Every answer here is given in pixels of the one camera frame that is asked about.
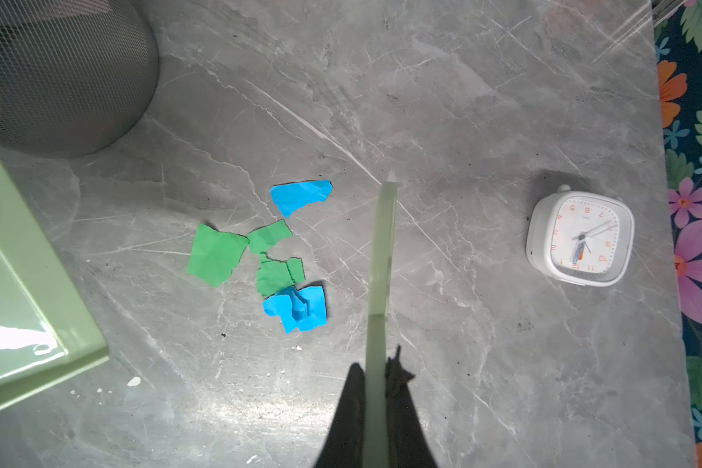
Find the blue paper scrap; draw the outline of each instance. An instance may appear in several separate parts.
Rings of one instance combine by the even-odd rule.
[[[299,291],[294,286],[287,287],[264,300],[262,310],[271,317],[281,317],[286,333],[297,327],[300,332],[307,332],[328,323],[322,286],[309,286]]]
[[[270,189],[273,203],[285,217],[315,201],[326,201],[333,185],[330,181],[310,181],[275,185]]]

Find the floral tablecloth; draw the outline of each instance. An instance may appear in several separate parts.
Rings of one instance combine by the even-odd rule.
[[[656,27],[655,42],[673,260],[702,468],[702,0],[689,0]]]

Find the torn green paper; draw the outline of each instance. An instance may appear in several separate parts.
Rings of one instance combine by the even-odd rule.
[[[250,239],[250,252],[258,255],[268,252],[279,240],[290,238],[292,235],[284,220],[255,229],[247,234],[247,238]]]
[[[272,296],[290,286],[294,286],[294,281],[286,262],[271,260],[260,265],[257,271],[257,291],[263,297]]]
[[[286,260],[286,266],[289,268],[289,274],[294,284],[301,283],[305,280],[304,265],[301,264],[301,258],[289,258]]]
[[[229,279],[249,240],[231,232],[197,226],[187,272],[216,287]]]

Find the white alarm clock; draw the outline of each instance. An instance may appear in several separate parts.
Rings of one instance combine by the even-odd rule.
[[[531,265],[552,278],[610,286],[627,271],[633,236],[627,205],[562,185],[533,210],[525,253]]]

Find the metal mesh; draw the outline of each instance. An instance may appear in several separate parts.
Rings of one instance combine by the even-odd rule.
[[[150,102],[156,43],[127,0],[0,0],[0,145],[71,157]]]

